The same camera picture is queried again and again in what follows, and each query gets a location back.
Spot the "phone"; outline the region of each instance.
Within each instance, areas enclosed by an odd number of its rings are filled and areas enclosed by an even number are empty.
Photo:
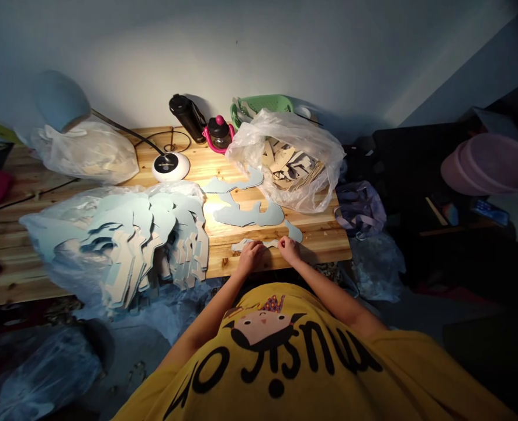
[[[510,215],[508,212],[497,208],[495,205],[492,205],[483,199],[473,199],[469,209],[472,212],[484,216],[503,227],[509,224]]]

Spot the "lamp base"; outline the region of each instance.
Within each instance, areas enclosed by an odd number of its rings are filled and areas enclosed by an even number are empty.
[[[159,182],[183,180],[189,173],[189,158],[179,152],[167,152],[158,156],[152,165],[152,174]]]

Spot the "hand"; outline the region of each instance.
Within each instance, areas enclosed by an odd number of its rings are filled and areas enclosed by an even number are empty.
[[[290,237],[284,236],[280,239],[278,242],[278,250],[280,250],[284,260],[291,266],[294,266],[297,262],[302,260],[300,258],[300,244]]]
[[[247,243],[241,251],[237,271],[245,277],[248,276],[261,260],[261,255],[265,249],[266,247],[262,241],[250,241]]]

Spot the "black water bottle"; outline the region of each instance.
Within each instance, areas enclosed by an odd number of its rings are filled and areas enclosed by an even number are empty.
[[[206,120],[194,102],[185,95],[175,94],[170,99],[170,111],[195,142],[206,143],[206,138],[202,135]]]

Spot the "green plastic basket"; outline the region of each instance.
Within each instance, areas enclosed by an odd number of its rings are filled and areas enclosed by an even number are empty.
[[[247,102],[249,107],[256,113],[259,113],[263,108],[267,108],[269,111],[273,112],[294,112],[294,106],[292,101],[284,95],[260,95],[260,96],[248,96],[246,98],[240,98],[239,104],[241,111],[249,117],[249,113],[247,109],[244,107],[242,109],[241,102]],[[232,114],[232,123],[236,129],[239,129],[241,126],[241,121],[237,117],[237,108],[236,104],[232,104],[230,107],[230,113]]]

